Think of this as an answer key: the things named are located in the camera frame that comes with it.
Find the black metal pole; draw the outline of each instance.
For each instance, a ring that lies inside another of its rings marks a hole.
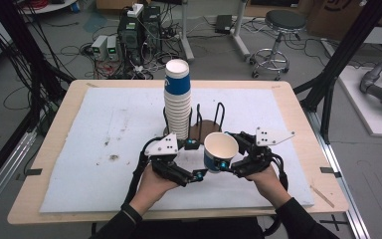
[[[318,104],[324,98],[320,133],[326,143],[329,143],[328,127],[334,84],[381,17],[382,0],[369,0],[337,47],[336,52],[330,58],[324,70],[310,82],[293,89],[298,94],[311,88],[306,98],[300,103],[303,108],[312,112],[316,111]]]

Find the chair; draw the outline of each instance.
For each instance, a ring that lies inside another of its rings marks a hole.
[[[276,81],[281,79],[281,72],[289,71],[289,59],[279,51],[282,36],[286,33],[295,34],[299,39],[298,32],[305,27],[305,18],[287,10],[272,10],[266,14],[266,24],[279,32],[275,44],[271,49],[261,49],[250,58],[250,64],[255,65],[252,76],[259,76],[258,68],[263,67],[271,71],[277,71]]]

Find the stool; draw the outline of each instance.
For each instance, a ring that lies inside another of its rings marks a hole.
[[[281,72],[287,73],[289,71],[289,59],[279,51],[282,36],[285,33],[292,33],[299,39],[297,33],[305,27],[305,18],[287,10],[272,10],[266,14],[265,22],[279,34],[271,49],[261,49],[251,56],[250,64],[255,65],[252,76],[257,78],[259,76],[257,69],[263,67],[277,71],[278,75],[275,81],[278,81],[281,79]]]

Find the sleeve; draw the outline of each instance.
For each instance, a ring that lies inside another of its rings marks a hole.
[[[276,213],[291,239],[338,239],[337,236],[318,224],[294,198],[278,208]]]
[[[123,204],[121,210],[89,239],[126,239],[134,231],[142,217],[129,204]]]

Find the person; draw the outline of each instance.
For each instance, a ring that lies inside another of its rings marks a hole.
[[[281,219],[289,238],[338,238],[322,225],[316,223],[303,207],[287,193],[271,165],[264,171],[254,173],[246,178],[255,182],[260,194],[275,208],[277,216]],[[148,164],[142,174],[139,188],[130,203],[123,204],[121,210],[90,239],[130,238],[135,228],[140,224],[145,212],[160,200],[168,190],[177,186],[176,183],[156,174],[152,170],[151,163]],[[169,230],[175,230],[174,226],[169,226],[168,228]]]

